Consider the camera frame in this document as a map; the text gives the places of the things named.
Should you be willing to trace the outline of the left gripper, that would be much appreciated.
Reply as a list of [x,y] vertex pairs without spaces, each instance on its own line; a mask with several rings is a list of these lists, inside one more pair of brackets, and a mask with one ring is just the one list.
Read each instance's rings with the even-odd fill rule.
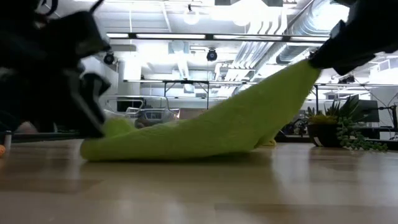
[[109,50],[109,40],[91,11],[58,19],[30,11],[0,12],[0,103],[42,99],[37,129],[61,127],[83,138],[103,137],[105,115],[99,97],[111,82],[84,74],[80,60]]

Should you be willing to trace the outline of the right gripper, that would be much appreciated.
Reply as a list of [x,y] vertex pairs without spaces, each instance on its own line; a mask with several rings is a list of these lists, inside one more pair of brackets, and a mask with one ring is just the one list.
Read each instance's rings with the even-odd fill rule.
[[398,50],[398,0],[333,0],[349,8],[331,37],[309,58],[313,68],[333,68],[346,75],[377,53]]

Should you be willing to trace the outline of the lime green microfiber towel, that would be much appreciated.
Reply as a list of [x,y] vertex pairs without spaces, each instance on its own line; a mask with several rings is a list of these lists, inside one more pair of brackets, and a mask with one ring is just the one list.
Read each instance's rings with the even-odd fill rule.
[[273,140],[302,107],[321,69],[302,60],[192,119],[135,128],[111,118],[104,137],[86,139],[87,161],[177,160],[249,152]]

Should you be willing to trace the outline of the black computer monitor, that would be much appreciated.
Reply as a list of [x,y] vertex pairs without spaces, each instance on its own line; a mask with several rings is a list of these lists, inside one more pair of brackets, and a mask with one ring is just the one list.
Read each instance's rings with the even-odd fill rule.
[[378,123],[379,109],[376,100],[359,100],[354,111],[353,120],[356,122]]

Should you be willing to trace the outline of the clear plastic bin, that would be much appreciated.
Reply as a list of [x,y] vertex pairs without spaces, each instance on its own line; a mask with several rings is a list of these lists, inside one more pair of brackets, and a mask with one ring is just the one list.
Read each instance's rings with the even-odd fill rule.
[[171,108],[166,97],[150,95],[106,95],[104,112],[129,119],[137,129],[176,121],[180,116],[180,109]]

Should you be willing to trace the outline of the succulent in black pot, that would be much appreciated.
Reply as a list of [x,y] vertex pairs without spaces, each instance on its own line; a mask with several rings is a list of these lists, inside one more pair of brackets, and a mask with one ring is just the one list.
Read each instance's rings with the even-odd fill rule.
[[333,100],[324,111],[308,108],[307,131],[317,147],[342,147],[354,151],[387,151],[388,146],[371,141],[364,135],[365,122],[353,120],[358,106],[358,96],[349,96],[345,102]]

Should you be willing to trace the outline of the long ceiling light fixture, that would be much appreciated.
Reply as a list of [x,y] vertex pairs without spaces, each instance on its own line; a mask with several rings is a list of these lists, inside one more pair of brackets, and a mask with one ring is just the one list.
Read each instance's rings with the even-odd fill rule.
[[110,39],[323,43],[328,36],[259,34],[107,33]]

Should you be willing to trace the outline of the round ceiling lamp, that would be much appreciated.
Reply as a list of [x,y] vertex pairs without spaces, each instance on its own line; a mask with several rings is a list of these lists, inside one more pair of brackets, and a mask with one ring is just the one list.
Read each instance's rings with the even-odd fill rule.
[[200,20],[200,13],[193,10],[192,5],[188,4],[186,10],[183,13],[183,20],[188,25],[195,25]]

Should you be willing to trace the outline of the black aluminium table frame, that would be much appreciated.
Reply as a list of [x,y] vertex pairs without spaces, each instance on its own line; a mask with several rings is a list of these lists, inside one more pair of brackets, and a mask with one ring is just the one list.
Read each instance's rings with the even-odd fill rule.
[[[81,139],[78,133],[39,133],[39,134],[24,134],[17,133],[12,136],[12,143],[22,143],[22,142],[39,142],[39,141],[61,141],[61,140],[71,140],[71,139]],[[308,136],[283,136],[278,135],[275,137],[277,142],[282,143],[310,143],[311,140]],[[398,152],[398,141],[390,140],[372,140],[374,142],[381,142],[388,146],[388,150]]]

